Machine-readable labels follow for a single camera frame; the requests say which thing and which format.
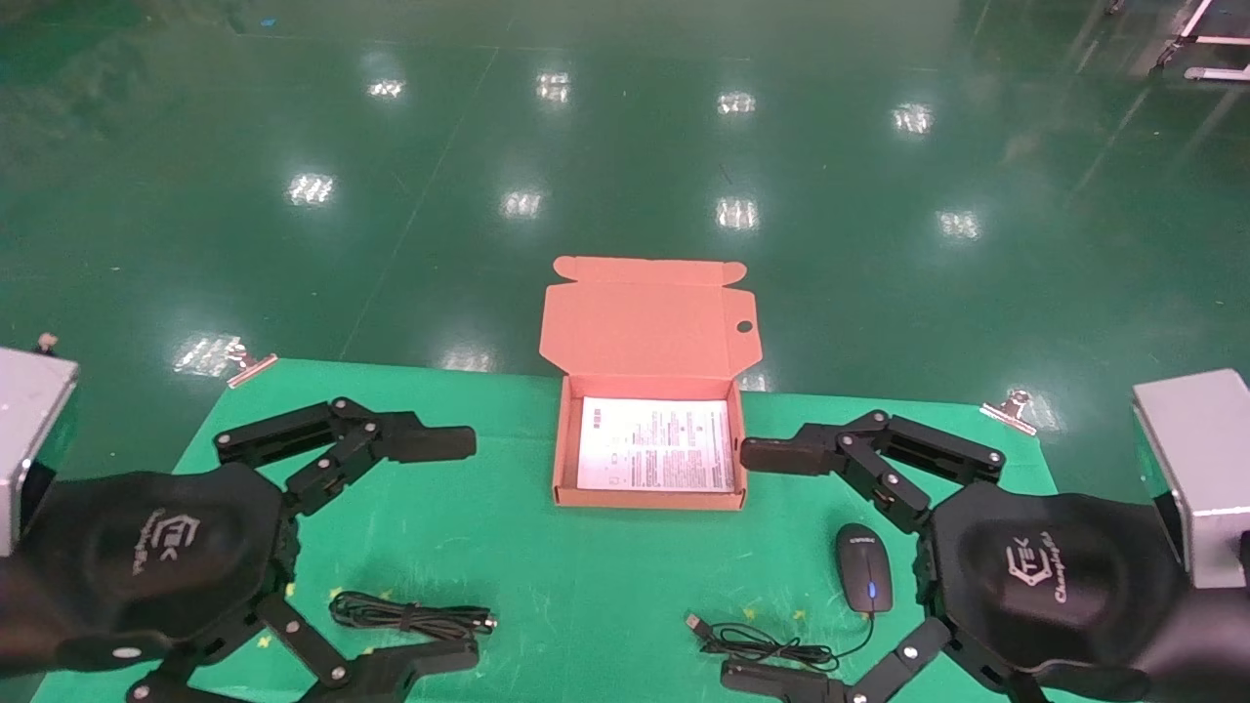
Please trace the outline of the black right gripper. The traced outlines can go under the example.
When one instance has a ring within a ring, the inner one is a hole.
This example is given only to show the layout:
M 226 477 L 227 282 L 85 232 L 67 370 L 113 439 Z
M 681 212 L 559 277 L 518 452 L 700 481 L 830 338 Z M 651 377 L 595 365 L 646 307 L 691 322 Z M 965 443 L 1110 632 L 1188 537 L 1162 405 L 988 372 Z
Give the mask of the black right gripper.
M 920 533 L 918 600 L 970 675 L 1136 677 L 1190 588 L 1152 508 L 972 485 L 999 483 L 1002 452 L 884 410 L 746 437 L 738 457 L 754 473 L 840 477 L 898 530 Z M 932 512 L 896 464 L 965 488 Z

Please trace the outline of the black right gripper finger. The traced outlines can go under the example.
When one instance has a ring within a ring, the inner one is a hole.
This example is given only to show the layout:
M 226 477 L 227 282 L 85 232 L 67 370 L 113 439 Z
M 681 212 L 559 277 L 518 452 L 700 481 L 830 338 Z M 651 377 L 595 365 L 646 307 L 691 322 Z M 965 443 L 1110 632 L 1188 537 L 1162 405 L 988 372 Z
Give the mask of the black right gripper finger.
M 930 617 L 856 683 L 731 658 L 722 664 L 722 685 L 780 702 L 890 702 L 942 653 L 954 653 L 974 680 L 1010 702 L 1046 700 L 1035 673 L 1050 658 L 1051 627 L 1028 620 L 972 635 Z

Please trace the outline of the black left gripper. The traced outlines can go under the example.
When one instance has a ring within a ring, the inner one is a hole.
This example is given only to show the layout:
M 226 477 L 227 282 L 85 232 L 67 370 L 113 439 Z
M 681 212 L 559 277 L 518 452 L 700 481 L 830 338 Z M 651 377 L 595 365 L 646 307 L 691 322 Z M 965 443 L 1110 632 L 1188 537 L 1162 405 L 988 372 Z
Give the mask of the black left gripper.
M 162 659 L 129 702 L 238 702 L 192 688 L 190 675 L 262 624 L 315 675 L 301 702 L 402 702 L 425 675 L 478 665 L 472 640 L 344 659 L 281 595 L 299 553 L 294 515 L 321 512 L 384 460 L 465 460 L 478 453 L 472 427 L 425 427 L 415 412 L 335 397 L 228 429 L 214 445 L 224 465 L 201 475 L 134 472 L 50 487 L 2 559 L 2 675 Z M 312 450 L 284 494 L 252 472 Z

